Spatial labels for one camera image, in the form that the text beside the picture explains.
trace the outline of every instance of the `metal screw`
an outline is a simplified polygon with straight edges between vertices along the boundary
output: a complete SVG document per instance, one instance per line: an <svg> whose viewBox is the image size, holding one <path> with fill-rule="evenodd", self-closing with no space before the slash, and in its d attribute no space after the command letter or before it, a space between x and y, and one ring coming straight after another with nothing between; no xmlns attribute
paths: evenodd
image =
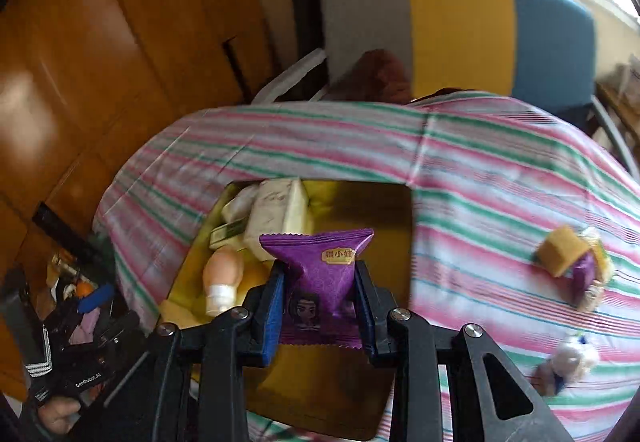
<svg viewBox="0 0 640 442"><path fill-rule="evenodd" d="M484 330L482 330L482 327L476 325L475 323L469 323L468 325L465 325L465 334L469 337L480 337L483 332Z"/></svg>
<svg viewBox="0 0 640 442"><path fill-rule="evenodd" d="M391 311L391 317L396 321L407 321L411 317L411 312L406 308L394 308Z"/></svg>
<svg viewBox="0 0 640 442"><path fill-rule="evenodd" d="M246 319L249 317L249 311L244 307L233 307L231 309L233 319Z"/></svg>
<svg viewBox="0 0 640 442"><path fill-rule="evenodd" d="M161 323L156 327L156 333L162 337L169 337L174 335L177 329L174 323Z"/></svg>

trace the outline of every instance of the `small purple package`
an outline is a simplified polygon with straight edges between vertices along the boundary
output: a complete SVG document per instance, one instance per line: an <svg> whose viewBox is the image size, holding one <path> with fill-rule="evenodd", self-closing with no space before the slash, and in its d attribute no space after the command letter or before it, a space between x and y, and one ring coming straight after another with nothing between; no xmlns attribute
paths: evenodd
<svg viewBox="0 0 640 442"><path fill-rule="evenodd" d="M587 251L587 253L572 266L572 289L574 291L574 303L576 307L595 277L596 259L593 256L593 251Z"/></svg>
<svg viewBox="0 0 640 442"><path fill-rule="evenodd" d="M317 235L261 235L260 245L287 263L280 343L361 348L353 309L355 259L373 229Z"/></svg>

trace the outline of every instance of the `chair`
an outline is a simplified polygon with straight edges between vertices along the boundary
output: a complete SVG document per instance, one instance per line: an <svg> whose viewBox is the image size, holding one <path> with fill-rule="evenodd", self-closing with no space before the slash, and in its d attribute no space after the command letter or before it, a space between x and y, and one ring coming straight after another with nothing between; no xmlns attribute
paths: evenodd
<svg viewBox="0 0 640 442"><path fill-rule="evenodd" d="M572 0L320 0L324 40L268 83L253 104L273 102L326 63L334 83L367 50L397 56L414 97L445 87L513 96L587 130L593 112L627 171L640 173L602 104L593 96L595 32ZM298 4L295 11L313 13ZM309 18L296 21L308 22ZM298 25L300 34L305 29ZM308 36L321 35L307 32ZM318 100L326 87L305 96Z"/></svg>

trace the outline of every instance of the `yellow cushion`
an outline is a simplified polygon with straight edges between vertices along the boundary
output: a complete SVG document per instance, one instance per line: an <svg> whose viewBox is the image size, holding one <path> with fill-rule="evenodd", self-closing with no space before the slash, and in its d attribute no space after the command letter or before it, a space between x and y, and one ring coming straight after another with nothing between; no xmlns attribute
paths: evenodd
<svg viewBox="0 0 640 442"><path fill-rule="evenodd" d="M511 95L514 0L411 0L414 96L450 87Z"/></svg>

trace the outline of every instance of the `plush toy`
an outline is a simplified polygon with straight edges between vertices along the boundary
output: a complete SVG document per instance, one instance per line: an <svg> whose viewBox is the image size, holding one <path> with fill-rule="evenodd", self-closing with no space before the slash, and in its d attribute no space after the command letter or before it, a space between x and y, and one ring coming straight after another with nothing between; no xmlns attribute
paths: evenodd
<svg viewBox="0 0 640 442"><path fill-rule="evenodd" d="M540 364L541 395L558 395L569 382L585 378L600 362L597 350L582 334L575 334L562 341L556 352Z"/></svg>

